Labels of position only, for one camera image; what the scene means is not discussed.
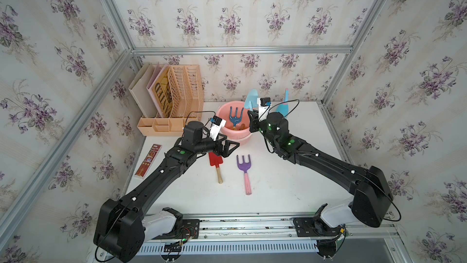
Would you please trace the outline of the teal fork yellow handle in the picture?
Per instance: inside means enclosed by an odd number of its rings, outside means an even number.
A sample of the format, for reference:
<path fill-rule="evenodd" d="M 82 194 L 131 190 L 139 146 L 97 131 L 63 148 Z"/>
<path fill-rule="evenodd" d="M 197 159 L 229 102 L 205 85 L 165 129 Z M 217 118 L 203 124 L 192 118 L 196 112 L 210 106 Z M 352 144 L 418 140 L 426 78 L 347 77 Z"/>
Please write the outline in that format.
<path fill-rule="evenodd" d="M 230 107 L 229 120 L 232 123 L 232 129 L 236 129 L 237 126 L 242 122 L 243 111 L 244 111 L 243 107 L 241 108 L 241 111 L 239 111 L 238 107 L 236 107 L 235 109 L 233 109 L 233 107 Z"/>

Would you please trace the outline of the light blue trowel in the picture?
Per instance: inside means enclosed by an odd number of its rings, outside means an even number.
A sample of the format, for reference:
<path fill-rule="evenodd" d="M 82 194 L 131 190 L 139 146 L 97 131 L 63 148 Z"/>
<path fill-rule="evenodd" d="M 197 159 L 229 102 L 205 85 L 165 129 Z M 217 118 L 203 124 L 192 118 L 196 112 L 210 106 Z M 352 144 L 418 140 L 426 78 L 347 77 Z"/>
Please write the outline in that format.
<path fill-rule="evenodd" d="M 244 101 L 244 108 L 248 110 L 257 109 L 259 107 L 258 100 L 259 100 L 259 93 L 257 89 L 250 90 Z"/>

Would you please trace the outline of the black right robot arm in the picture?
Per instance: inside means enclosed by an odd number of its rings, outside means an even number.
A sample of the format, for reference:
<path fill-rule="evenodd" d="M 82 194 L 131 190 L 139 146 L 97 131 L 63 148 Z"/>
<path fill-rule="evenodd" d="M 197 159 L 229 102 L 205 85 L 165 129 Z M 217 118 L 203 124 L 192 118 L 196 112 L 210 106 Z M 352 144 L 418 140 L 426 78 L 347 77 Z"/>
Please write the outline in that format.
<path fill-rule="evenodd" d="M 314 170 L 332 180 L 349 194 L 352 200 L 335 207 L 323 204 L 312 219 L 320 234 L 361 222 L 372 228 L 381 226 L 394 201 L 383 171 L 375 166 L 363 168 L 328 155 L 289 132 L 288 120 L 278 112 L 259 114 L 248 112 L 250 131 L 260 132 L 273 153 L 283 160 Z"/>

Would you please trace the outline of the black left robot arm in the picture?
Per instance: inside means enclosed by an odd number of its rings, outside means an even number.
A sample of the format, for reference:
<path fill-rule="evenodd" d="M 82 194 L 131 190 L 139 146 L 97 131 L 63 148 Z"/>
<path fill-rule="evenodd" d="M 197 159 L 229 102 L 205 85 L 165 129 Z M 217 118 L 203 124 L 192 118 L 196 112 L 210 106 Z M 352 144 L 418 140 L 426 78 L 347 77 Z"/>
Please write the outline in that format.
<path fill-rule="evenodd" d="M 199 157 L 212 152 L 227 158 L 239 145 L 223 134 L 212 138 L 200 121 L 189 122 L 153 173 L 119 200 L 108 199 L 101 206 L 94 234 L 97 250 L 127 263 L 151 239 L 178 238 L 184 232 L 183 215 L 169 207 L 149 215 L 150 207 Z"/>

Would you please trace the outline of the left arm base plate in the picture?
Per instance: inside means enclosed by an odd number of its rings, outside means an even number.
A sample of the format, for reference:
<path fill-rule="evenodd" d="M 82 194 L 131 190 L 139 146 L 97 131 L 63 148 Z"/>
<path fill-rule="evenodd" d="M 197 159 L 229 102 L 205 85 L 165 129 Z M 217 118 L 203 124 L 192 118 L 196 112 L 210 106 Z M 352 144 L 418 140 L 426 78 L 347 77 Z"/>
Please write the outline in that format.
<path fill-rule="evenodd" d="M 198 239 L 200 222 L 199 219 L 183 219 L 181 223 L 176 223 L 171 232 L 157 236 L 154 239 Z"/>

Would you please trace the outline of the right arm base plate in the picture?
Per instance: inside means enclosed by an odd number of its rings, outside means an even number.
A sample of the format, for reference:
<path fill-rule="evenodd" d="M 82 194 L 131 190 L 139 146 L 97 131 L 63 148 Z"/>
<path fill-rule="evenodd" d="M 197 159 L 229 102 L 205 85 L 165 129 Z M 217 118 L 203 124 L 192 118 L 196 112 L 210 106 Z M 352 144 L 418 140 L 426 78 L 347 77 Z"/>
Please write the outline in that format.
<path fill-rule="evenodd" d="M 294 218 L 293 225 L 298 237 L 337 237 L 344 232 L 343 227 L 330 227 L 314 217 Z"/>

